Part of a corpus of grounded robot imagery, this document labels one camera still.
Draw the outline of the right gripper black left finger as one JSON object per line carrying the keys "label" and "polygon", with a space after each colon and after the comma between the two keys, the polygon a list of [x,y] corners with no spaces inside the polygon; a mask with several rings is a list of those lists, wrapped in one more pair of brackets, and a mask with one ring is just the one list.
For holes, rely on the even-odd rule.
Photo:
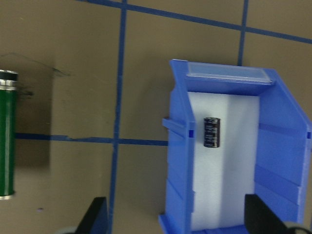
{"label": "right gripper black left finger", "polygon": [[79,223],[76,234],[106,234],[108,232],[108,213],[106,197],[93,199],[87,212]]}

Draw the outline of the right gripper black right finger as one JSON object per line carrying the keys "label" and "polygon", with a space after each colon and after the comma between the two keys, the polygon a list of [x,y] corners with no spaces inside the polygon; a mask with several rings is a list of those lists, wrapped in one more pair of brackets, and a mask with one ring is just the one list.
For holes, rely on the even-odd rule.
{"label": "right gripper black right finger", "polygon": [[286,225],[256,194],[245,195],[244,225],[250,234],[286,234]]}

